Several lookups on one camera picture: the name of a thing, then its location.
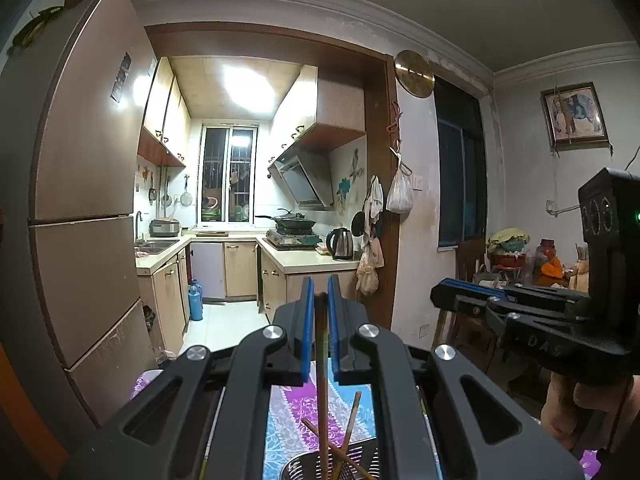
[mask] metal screw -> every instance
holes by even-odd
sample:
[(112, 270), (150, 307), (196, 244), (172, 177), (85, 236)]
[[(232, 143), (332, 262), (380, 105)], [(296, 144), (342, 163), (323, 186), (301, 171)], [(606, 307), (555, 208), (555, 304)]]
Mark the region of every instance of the metal screw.
[(358, 332), (360, 332), (360, 335), (364, 336), (364, 337), (376, 337), (379, 333), (380, 333), (380, 329), (372, 324), (372, 323), (365, 323), (364, 325), (360, 325), (358, 327)]
[(195, 345), (187, 348), (187, 359), (189, 361), (202, 361), (207, 356), (207, 347)]
[(436, 348), (436, 356), (443, 361), (451, 361), (456, 356), (456, 349), (450, 345), (440, 345)]
[(269, 325), (262, 330), (262, 335), (267, 339), (279, 339), (282, 337), (282, 334), (284, 334), (284, 330), (277, 325)]

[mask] tile floor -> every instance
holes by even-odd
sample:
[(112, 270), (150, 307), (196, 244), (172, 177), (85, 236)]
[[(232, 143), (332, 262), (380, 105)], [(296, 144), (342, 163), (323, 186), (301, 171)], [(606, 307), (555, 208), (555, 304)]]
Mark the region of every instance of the tile floor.
[(255, 301), (205, 303), (202, 320), (190, 320), (180, 353), (195, 344), (203, 344), (212, 352), (235, 346), (244, 336), (268, 324), (267, 317), (258, 314)]

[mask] plastic bag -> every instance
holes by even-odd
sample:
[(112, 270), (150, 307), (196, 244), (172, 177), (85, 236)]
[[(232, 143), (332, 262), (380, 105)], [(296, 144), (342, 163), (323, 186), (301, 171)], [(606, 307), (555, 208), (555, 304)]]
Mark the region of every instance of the plastic bag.
[(358, 270), (356, 270), (356, 290), (359, 290), (365, 296), (369, 296), (378, 290), (378, 273), (376, 272), (376, 263), (371, 244), (364, 247)]
[(398, 158), (398, 170), (391, 181), (386, 198), (386, 210), (392, 213), (408, 213), (414, 207), (414, 191), (411, 185), (410, 170), (406, 170)]

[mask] range hood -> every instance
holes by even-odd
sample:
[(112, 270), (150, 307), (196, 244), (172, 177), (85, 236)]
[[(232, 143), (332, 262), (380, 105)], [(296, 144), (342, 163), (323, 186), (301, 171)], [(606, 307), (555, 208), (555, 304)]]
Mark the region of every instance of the range hood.
[(289, 189), (300, 209), (326, 209), (334, 203), (329, 158), (296, 150), (283, 162), (270, 165), (271, 174), (278, 176)]

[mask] crown molding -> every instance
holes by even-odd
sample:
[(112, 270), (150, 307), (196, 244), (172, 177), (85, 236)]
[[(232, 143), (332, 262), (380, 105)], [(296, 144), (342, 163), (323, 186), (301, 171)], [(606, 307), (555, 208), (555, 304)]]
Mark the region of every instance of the crown molding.
[[(132, 0), (136, 7), (146, 7), (148, 4), (158, 0)], [(288, 4), (299, 4), (302, 6), (313, 6), (318, 9), (328, 10), (332, 13), (339, 13), (350, 20), (356, 20), (365, 26), (375, 30), (383, 29), (387, 34), (401, 36), (405, 41), (415, 43), (416, 50), (428, 50), (429, 59), (439, 65), (456, 72), (480, 89), (486, 90), (493, 84), (494, 73), (477, 59), (466, 53), (460, 47), (436, 34), (432, 30), (425, 28), (418, 23), (401, 16), (384, 7), (370, 3), (366, 0), (272, 0), (286, 2)], [(200, 8), (208, 7), (215, 9), (209, 0), (190, 0), (193, 5)], [(387, 52), (394, 56), (397, 52)]]
[(638, 60), (640, 47), (635, 41), (585, 46), (500, 70), (495, 73), (494, 88), (507, 88), (576, 68)]

